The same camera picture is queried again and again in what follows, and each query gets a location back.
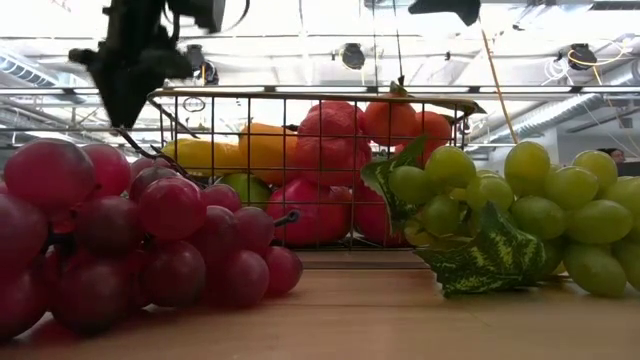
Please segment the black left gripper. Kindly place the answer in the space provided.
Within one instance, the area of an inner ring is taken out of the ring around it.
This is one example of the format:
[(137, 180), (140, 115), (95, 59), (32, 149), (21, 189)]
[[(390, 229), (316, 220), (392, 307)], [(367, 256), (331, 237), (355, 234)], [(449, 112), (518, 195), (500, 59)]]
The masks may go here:
[(107, 35), (98, 49), (73, 48), (68, 59), (83, 65), (94, 77), (113, 128), (131, 129), (155, 89), (150, 72), (161, 78), (185, 79), (193, 75), (189, 58), (176, 48), (176, 41), (165, 29), (150, 36), (121, 33)]

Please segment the yellow banana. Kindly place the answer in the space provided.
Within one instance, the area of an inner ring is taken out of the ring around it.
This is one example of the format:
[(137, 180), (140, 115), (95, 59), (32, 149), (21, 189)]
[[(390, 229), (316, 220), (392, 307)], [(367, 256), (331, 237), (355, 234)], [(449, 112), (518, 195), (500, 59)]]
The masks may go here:
[(222, 176), (247, 167), (247, 159), (236, 144), (181, 138), (168, 142), (162, 152), (194, 176)]

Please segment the tangerine cluster with leaves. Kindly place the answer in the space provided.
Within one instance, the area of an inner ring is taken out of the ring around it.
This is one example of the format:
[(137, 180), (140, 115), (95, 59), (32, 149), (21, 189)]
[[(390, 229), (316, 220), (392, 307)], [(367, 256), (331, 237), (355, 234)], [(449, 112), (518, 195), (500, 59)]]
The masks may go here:
[(364, 112), (362, 130), (381, 147), (392, 147), (395, 154), (420, 135), (427, 140), (417, 162), (424, 165), (439, 147), (447, 145), (451, 136), (451, 124), (441, 114), (432, 111), (416, 111), (411, 103), (370, 102)]

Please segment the light green pear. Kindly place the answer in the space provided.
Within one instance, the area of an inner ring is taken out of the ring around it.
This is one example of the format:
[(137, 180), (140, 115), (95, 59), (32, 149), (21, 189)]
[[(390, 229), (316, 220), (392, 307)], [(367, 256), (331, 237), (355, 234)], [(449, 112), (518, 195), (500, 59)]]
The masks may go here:
[(243, 206), (266, 209), (272, 190), (260, 178), (248, 173), (233, 173), (220, 177), (216, 184), (231, 186), (239, 195)]

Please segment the yellow orange mango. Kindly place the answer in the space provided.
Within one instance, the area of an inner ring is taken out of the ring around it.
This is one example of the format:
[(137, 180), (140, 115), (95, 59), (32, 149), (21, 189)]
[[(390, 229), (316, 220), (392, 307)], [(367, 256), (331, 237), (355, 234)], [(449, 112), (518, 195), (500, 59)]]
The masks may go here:
[(252, 174), (269, 185), (280, 186), (299, 175), (295, 165), (297, 140), (294, 131), (254, 122), (242, 129), (238, 148)]

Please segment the orange mini pumpkin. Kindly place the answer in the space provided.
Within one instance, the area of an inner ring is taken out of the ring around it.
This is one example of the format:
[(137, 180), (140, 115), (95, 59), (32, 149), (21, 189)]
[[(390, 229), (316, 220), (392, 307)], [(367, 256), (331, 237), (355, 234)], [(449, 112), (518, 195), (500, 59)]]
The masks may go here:
[(352, 187), (372, 151), (362, 127), (364, 113), (346, 101), (323, 101), (298, 128), (294, 165), (300, 176), (322, 186)]

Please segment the bright red apple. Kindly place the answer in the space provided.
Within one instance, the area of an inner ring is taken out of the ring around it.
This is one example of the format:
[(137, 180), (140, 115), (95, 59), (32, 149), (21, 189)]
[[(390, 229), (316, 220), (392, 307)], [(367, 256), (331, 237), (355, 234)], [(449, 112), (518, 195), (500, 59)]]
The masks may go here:
[(362, 181), (353, 189), (354, 225), (369, 242), (383, 247), (404, 247), (401, 234), (392, 235), (384, 199)]

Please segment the red and yellow mango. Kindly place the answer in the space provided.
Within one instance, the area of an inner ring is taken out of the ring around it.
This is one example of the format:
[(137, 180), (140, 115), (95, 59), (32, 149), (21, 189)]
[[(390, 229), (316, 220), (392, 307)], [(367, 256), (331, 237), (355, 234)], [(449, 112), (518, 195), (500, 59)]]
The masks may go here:
[(292, 210), (299, 213), (298, 220), (275, 230), (275, 238), (286, 246), (329, 244), (343, 239), (351, 229), (351, 193), (346, 187), (294, 179), (271, 195), (266, 212), (278, 219)]

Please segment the purple grape bunch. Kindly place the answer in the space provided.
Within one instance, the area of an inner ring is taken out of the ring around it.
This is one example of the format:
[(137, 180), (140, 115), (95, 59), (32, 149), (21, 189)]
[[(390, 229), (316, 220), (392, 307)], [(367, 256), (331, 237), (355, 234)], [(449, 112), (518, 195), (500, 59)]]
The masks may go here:
[(162, 161), (134, 171), (109, 145), (32, 140), (0, 170), (0, 343), (45, 315), (93, 335), (151, 305), (283, 296), (303, 266), (273, 239), (297, 219), (243, 207), (232, 188), (200, 188)]

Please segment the green grape bunch with leaves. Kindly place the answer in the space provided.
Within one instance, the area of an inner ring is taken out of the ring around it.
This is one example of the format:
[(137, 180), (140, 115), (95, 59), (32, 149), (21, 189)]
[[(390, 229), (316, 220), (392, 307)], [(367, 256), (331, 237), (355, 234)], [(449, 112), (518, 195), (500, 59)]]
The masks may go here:
[(455, 146), (422, 148), (416, 140), (360, 176), (445, 296), (559, 274), (600, 297), (640, 292), (640, 173), (628, 165), (597, 150), (555, 165), (544, 147), (521, 142), (495, 172)]

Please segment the silver ventilation duct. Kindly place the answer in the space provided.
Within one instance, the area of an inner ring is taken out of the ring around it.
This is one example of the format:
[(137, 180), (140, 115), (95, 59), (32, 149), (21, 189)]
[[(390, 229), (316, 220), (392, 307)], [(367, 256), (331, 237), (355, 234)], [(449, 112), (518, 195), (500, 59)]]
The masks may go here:
[(25, 57), (0, 47), (0, 78), (5, 77), (15, 84), (35, 88), (85, 87), (87, 82), (68, 73), (48, 70)]
[(640, 93), (640, 59), (612, 70), (603, 85), (574, 86), (572, 96), (543, 104), (512, 121), (518, 139), (603, 107), (610, 95)]

